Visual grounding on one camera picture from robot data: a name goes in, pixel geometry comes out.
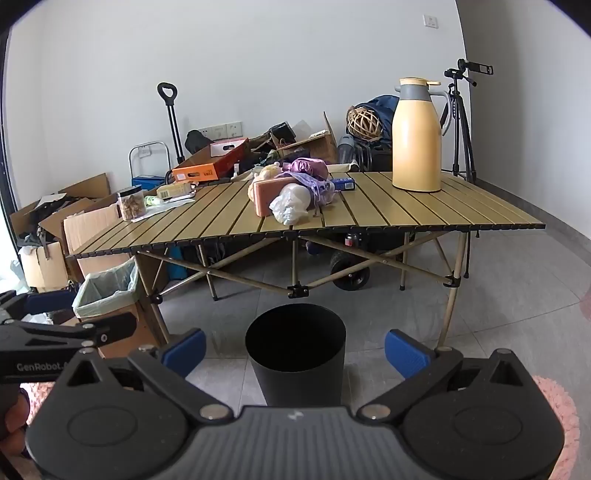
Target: human hand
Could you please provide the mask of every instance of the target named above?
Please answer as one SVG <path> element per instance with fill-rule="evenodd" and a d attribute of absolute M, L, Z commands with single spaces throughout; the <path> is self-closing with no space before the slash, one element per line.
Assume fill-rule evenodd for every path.
<path fill-rule="evenodd" d="M 25 448 L 25 433 L 22 426 L 29 416 L 29 402 L 21 393 L 17 402 L 6 412 L 4 423 L 9 433 L 8 437 L 0 442 L 0 450 L 4 455 L 19 455 Z"/>

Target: black trash can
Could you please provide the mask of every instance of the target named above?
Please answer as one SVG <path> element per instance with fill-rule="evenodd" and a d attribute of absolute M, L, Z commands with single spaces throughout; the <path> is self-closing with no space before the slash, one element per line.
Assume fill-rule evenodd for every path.
<path fill-rule="evenodd" d="M 267 405 L 340 405 L 345 339 L 340 317 L 318 305 L 291 303 L 257 317 L 246 350 Z"/>

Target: pink rug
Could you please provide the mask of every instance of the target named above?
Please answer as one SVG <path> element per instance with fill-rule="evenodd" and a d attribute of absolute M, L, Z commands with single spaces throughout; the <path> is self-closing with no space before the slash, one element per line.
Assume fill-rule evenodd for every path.
<path fill-rule="evenodd" d="M 558 383 L 549 378 L 534 376 L 552 410 L 564 429 L 564 448 L 550 475 L 550 480 L 569 480 L 579 451 L 579 417 L 573 399 Z"/>

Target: thermos lid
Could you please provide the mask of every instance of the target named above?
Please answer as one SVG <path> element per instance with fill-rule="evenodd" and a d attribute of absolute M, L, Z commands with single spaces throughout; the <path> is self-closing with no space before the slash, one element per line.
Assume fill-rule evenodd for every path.
<path fill-rule="evenodd" d="M 426 87 L 427 85 L 441 85 L 441 82 L 432 82 L 431 80 L 426 80 L 418 77 L 407 77 L 404 79 L 400 79 L 400 85 L 422 85 Z"/>

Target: wall outlet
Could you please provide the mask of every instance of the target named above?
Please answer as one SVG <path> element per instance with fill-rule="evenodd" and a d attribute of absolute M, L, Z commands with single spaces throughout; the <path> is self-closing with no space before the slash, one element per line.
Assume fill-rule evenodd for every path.
<path fill-rule="evenodd" d="M 432 15 L 423 15 L 423 23 L 425 24 L 425 27 L 439 28 L 437 17 L 433 17 Z"/>
<path fill-rule="evenodd" d="M 144 145 L 143 147 L 138 148 L 138 157 L 139 158 L 149 157 L 151 154 L 152 154 L 152 151 L 150 150 L 149 145 Z"/>
<path fill-rule="evenodd" d="M 226 124 L 228 130 L 228 138 L 237 138 L 242 136 L 242 122 L 232 122 Z"/>
<path fill-rule="evenodd" d="M 221 140 L 222 138 L 228 138 L 226 124 L 215 125 L 212 127 L 212 136 L 210 137 L 210 140 Z"/>
<path fill-rule="evenodd" d="M 206 137 L 206 138 L 208 138 L 210 140 L 213 140 L 213 138 L 212 138 L 212 127 L 200 128 L 199 131 L 201 132 L 201 134 L 204 137 Z"/>

